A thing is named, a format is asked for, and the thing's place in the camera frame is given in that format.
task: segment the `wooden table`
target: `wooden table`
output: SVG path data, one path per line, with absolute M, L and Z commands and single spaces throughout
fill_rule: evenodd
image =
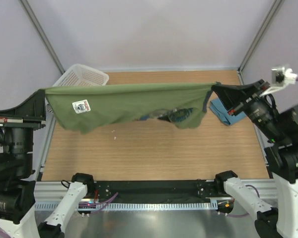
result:
M 239 84 L 236 71 L 109 73 L 109 84 L 215 82 Z M 80 172 L 96 180 L 213 179 L 235 171 L 242 179 L 266 179 L 255 130 L 247 118 L 223 125 L 208 110 L 197 129 L 177 129 L 155 119 L 97 128 L 87 135 L 55 127 L 42 180 L 71 179 Z

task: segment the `blue cloth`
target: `blue cloth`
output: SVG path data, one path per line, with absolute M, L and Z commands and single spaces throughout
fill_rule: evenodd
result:
M 211 100 L 210 109 L 225 125 L 233 125 L 246 117 L 243 112 L 237 116 L 230 116 L 219 98 Z

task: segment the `white laundry basket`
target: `white laundry basket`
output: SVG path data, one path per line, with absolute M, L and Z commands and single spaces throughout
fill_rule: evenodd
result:
M 109 80 L 108 74 L 82 64 L 72 65 L 56 81 L 53 87 L 59 86 L 103 86 Z M 53 112 L 51 106 L 46 102 L 46 110 Z

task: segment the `white tag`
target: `white tag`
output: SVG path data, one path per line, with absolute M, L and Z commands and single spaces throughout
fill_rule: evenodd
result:
M 86 113 L 90 111 L 90 106 L 87 100 L 72 103 L 76 113 Z

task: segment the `green shirt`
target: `green shirt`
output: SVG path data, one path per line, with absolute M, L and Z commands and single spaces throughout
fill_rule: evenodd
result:
M 89 133 L 114 123 L 167 118 L 178 128 L 196 128 L 206 113 L 215 83 L 118 84 L 45 89 L 64 129 Z

